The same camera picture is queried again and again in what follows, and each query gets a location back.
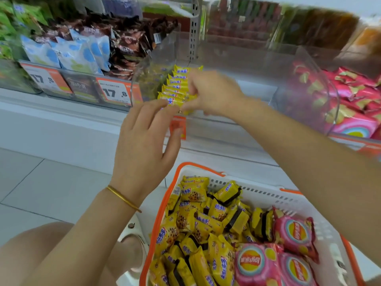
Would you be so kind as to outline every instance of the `light blue snack package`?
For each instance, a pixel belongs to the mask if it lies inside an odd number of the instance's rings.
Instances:
[[[110,43],[108,36],[95,37],[95,36],[83,36],[77,31],[70,29],[70,34],[74,41],[87,42],[88,46],[95,57],[95,61],[103,71],[110,71],[109,57],[110,57]]]
[[[61,68],[57,54],[49,44],[40,44],[21,35],[22,47],[32,63]]]
[[[50,42],[49,44],[57,53],[58,59],[65,69],[103,75],[87,42],[66,41],[59,37],[56,39],[58,43]]]

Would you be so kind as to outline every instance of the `person's left hand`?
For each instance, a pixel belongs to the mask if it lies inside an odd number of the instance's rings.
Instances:
[[[165,134],[179,107],[166,100],[135,105],[123,121],[110,185],[140,206],[169,173],[181,146],[181,129]]]

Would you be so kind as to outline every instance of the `leg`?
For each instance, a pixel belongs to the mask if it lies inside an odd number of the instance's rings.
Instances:
[[[0,247],[0,280],[7,286],[19,286],[72,227],[73,224],[64,222],[46,224],[9,240]],[[126,238],[123,243],[117,243],[98,285],[116,285],[120,275],[139,267],[142,253],[136,249],[141,249],[141,246],[133,236]]]

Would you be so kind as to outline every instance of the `barcode sticker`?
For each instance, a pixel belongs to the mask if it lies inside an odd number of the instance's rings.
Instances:
[[[162,36],[160,33],[154,33],[155,43],[160,44],[162,42]]]

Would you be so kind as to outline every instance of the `white plastic basket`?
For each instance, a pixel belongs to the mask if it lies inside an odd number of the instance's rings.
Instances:
[[[315,209],[315,207],[299,192],[279,189],[277,187],[256,183],[228,176],[195,163],[182,163],[176,170],[174,179],[160,205],[158,216],[152,230],[148,257],[140,276],[140,286],[149,285],[148,270],[152,261],[156,238],[160,224],[164,218],[165,207],[174,187],[183,176],[209,177],[209,190],[217,191],[230,180],[234,180],[242,188],[242,201],[251,207],[268,208],[275,206],[288,215],[299,214],[314,219],[316,242],[320,264],[311,262],[316,281],[320,286],[364,286],[359,266],[350,244],[343,239],[332,225]]]

